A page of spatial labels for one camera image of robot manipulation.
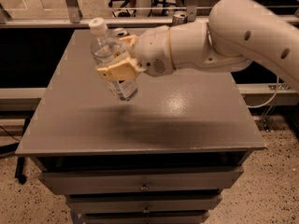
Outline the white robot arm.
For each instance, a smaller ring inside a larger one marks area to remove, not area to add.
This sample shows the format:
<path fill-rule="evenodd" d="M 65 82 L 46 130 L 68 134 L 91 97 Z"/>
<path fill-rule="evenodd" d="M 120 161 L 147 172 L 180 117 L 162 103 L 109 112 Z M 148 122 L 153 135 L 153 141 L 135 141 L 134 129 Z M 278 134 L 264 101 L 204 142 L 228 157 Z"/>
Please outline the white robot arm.
<path fill-rule="evenodd" d="M 220 0 L 207 21 L 151 28 L 121 42 L 128 51 L 97 70 L 104 80 L 182 68 L 235 72 L 254 61 L 299 91 L 299 29 L 253 0 Z"/>

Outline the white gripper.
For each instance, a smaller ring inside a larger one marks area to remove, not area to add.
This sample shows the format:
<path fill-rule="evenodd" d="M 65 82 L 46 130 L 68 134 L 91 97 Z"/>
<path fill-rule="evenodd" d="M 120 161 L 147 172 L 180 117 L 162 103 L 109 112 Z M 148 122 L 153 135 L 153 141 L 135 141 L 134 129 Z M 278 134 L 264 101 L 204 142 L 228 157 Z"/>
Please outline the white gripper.
<path fill-rule="evenodd" d="M 121 49 L 135 49 L 135 59 L 127 57 L 106 67 L 99 67 L 97 74 L 106 81 L 134 80 L 143 72 L 152 77 L 172 75 L 175 68 L 170 55 L 169 31 L 168 26 L 160 26 L 148 29 L 140 36 L 120 37 Z"/>

